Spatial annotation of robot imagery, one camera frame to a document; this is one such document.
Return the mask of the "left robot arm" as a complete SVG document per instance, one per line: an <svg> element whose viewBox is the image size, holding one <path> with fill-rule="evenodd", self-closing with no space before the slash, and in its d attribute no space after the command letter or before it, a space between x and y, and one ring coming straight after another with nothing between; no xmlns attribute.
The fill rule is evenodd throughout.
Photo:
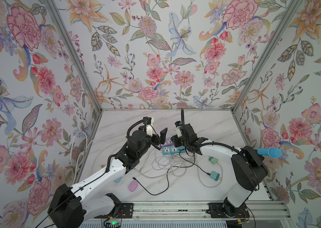
<svg viewBox="0 0 321 228"><path fill-rule="evenodd" d="M78 228L84 221L98 216L115 218L121 213L121 201L106 193L105 187L135 168L140 158L154 146L157 150L166 141L168 129L160 135L136 130L127 135L127 142L116 154L108 157L107 165L87 179L67 186L61 185L48 208L48 217L58 228Z"/></svg>

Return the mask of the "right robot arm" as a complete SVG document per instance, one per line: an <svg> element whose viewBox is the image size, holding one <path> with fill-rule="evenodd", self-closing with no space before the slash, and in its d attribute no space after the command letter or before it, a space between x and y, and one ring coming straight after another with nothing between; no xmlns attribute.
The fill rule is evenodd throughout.
<svg viewBox="0 0 321 228"><path fill-rule="evenodd" d="M198 137L190 124L177 121L175 130L177 134L172 137L172 141L176 146L183 146L190 153L207 155L232 165L233 182L229 185L222 212L228 217L235 216L268 174L263 163L264 157L250 146L235 148Z"/></svg>

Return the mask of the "green charger adapter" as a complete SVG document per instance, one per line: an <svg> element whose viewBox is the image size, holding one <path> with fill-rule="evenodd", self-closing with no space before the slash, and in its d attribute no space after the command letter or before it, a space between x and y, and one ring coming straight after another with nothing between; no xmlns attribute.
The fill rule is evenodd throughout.
<svg viewBox="0 0 321 228"><path fill-rule="evenodd" d="M217 164L218 163L218 159L217 158L214 158L212 156L209 157L208 159L213 165Z"/></svg>

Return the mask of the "teal charger adapter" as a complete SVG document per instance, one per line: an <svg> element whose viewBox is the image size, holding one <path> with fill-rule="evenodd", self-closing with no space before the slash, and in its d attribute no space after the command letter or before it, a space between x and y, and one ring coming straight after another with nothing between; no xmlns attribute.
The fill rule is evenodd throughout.
<svg viewBox="0 0 321 228"><path fill-rule="evenodd" d="M212 171L209 175L209 177L214 180L214 181L218 181L220 180L220 174L215 172L215 171Z"/></svg>

